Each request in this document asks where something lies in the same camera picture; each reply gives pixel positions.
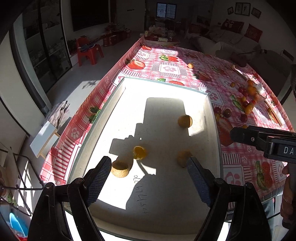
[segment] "blue gripper pad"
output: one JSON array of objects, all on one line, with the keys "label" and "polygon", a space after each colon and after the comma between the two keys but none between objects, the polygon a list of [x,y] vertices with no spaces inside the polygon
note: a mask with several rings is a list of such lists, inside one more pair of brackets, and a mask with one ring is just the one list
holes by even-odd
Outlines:
[{"label": "blue gripper pad", "polygon": [[94,169],[90,169],[84,176],[84,186],[86,187],[86,207],[89,207],[90,204],[98,199],[98,196],[111,171],[111,166],[111,159],[108,156],[104,156],[98,165]]},{"label": "blue gripper pad", "polygon": [[210,170],[204,169],[195,157],[187,160],[187,170],[202,202],[209,207],[214,199],[211,197],[215,177]]}]

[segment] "window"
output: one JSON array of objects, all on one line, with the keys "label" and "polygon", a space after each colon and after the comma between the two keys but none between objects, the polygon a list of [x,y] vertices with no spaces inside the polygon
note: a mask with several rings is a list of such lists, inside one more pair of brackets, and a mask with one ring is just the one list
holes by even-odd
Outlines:
[{"label": "window", "polygon": [[177,5],[175,4],[157,3],[156,16],[161,18],[167,17],[175,19],[176,8]]}]

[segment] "red cushion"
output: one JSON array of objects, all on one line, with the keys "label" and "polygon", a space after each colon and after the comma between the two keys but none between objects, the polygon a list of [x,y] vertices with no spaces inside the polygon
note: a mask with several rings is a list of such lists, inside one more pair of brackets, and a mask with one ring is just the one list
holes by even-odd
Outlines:
[{"label": "red cushion", "polygon": [[244,26],[244,22],[237,22],[237,21],[226,19],[222,24],[221,29],[225,29],[235,33],[240,33],[243,26]]},{"label": "red cushion", "polygon": [[255,28],[253,25],[249,24],[249,27],[248,27],[246,34],[245,34],[245,37],[252,39],[258,43],[262,33],[263,32],[261,30],[259,30],[258,28]]}]

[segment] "screw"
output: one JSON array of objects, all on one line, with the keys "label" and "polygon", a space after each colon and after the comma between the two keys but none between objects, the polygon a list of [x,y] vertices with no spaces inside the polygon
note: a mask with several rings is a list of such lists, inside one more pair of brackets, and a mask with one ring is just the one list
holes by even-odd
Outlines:
[{"label": "screw", "polygon": [[75,182],[76,184],[80,184],[80,183],[83,182],[83,178],[78,177],[78,178],[76,178],[76,179],[74,180],[74,182]]},{"label": "screw", "polygon": [[246,187],[252,189],[253,185],[252,183],[246,183]]},{"label": "screw", "polygon": [[222,184],[222,183],[224,183],[224,180],[222,178],[216,178],[215,182],[217,184]]},{"label": "screw", "polygon": [[45,184],[45,187],[46,187],[46,188],[51,188],[51,187],[52,187],[52,184],[53,184],[53,183],[47,183],[47,184]]}]

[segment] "human hand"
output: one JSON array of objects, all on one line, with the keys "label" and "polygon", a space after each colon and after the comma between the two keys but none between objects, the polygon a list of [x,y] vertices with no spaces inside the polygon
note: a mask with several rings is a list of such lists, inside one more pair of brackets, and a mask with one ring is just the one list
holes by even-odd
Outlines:
[{"label": "human hand", "polygon": [[[285,175],[289,174],[288,165],[283,168],[282,173]],[[289,216],[293,213],[292,200],[293,192],[290,189],[290,177],[287,177],[281,201],[281,216],[284,222],[289,222]]]}]

